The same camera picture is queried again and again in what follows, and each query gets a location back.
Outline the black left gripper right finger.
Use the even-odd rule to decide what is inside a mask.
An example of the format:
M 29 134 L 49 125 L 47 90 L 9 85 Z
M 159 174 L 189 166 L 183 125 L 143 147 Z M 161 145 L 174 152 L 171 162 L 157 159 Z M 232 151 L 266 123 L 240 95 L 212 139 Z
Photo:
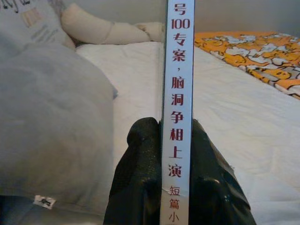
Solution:
M 197 120 L 191 139 L 191 224 L 256 224 L 232 167 Z

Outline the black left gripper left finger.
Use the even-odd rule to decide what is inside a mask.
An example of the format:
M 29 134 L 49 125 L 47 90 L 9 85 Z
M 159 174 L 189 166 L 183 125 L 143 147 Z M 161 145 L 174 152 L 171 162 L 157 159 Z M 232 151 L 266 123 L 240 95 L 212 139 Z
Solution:
M 162 169 L 160 126 L 153 117 L 137 120 L 115 169 L 105 225 L 158 225 Z

